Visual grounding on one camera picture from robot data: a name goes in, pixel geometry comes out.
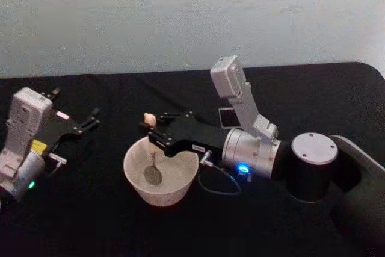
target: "spoon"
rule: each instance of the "spoon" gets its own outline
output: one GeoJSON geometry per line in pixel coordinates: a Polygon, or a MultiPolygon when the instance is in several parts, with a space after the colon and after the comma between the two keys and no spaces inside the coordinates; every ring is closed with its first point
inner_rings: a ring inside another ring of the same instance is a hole
{"type": "Polygon", "coordinates": [[[144,177],[148,183],[154,186],[158,186],[162,182],[162,173],[155,166],[155,151],[151,152],[152,165],[147,166],[144,169],[144,177]]]}

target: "black table surface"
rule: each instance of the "black table surface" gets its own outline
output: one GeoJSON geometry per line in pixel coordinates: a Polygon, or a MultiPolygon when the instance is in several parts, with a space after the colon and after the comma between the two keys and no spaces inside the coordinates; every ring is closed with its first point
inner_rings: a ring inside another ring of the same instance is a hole
{"type": "MultiPolygon", "coordinates": [[[[290,140],[302,132],[340,134],[385,164],[385,81],[361,63],[245,69],[260,112],[290,140]]],[[[194,182],[171,208],[145,203],[128,184],[123,158],[143,133],[144,112],[193,110],[219,125],[209,72],[18,78],[0,81],[0,143],[11,96],[24,86],[62,88],[55,108],[81,121],[98,106],[102,122],[63,144],[68,163],[0,215],[1,256],[354,256],[354,244],[329,212],[342,193],[306,204],[282,182],[254,178],[238,197],[215,196],[194,182]]]]}

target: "yellow label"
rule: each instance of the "yellow label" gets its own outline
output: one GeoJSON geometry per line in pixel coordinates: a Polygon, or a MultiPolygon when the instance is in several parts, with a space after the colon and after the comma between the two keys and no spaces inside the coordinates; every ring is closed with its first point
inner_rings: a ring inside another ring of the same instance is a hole
{"type": "Polygon", "coordinates": [[[32,150],[37,152],[39,155],[41,155],[44,150],[46,149],[47,145],[42,143],[41,141],[34,140],[32,143],[32,150]]]}

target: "black cylindrical base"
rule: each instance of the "black cylindrical base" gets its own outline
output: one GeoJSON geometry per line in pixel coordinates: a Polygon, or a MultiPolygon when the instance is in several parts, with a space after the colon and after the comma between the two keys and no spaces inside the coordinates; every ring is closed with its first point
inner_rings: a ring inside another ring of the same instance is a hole
{"type": "Polygon", "coordinates": [[[321,200],[329,188],[336,145],[323,135],[303,134],[293,140],[289,155],[288,191],[305,202],[321,200]]]}

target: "cable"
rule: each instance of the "cable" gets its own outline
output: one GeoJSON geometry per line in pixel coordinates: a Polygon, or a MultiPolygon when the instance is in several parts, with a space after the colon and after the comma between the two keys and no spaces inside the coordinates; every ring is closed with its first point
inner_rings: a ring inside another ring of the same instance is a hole
{"type": "Polygon", "coordinates": [[[236,186],[236,188],[238,189],[236,192],[221,192],[221,191],[214,191],[214,190],[210,190],[208,189],[207,187],[205,187],[203,184],[202,184],[202,180],[201,180],[201,175],[202,175],[202,170],[199,172],[198,174],[198,184],[199,186],[202,187],[202,189],[204,189],[205,191],[211,193],[211,194],[216,194],[216,195],[222,195],[222,196],[238,196],[239,194],[242,193],[242,188],[241,186],[238,184],[238,182],[230,175],[228,174],[227,172],[225,172],[224,170],[222,170],[221,168],[217,167],[216,165],[212,165],[213,168],[217,169],[218,171],[220,171],[221,173],[223,173],[225,176],[227,176],[236,186]]]}
{"type": "Polygon", "coordinates": [[[59,169],[60,167],[56,167],[53,169],[52,172],[50,172],[50,174],[47,176],[47,178],[50,178],[54,173],[56,173],[56,171],[59,169]]]}

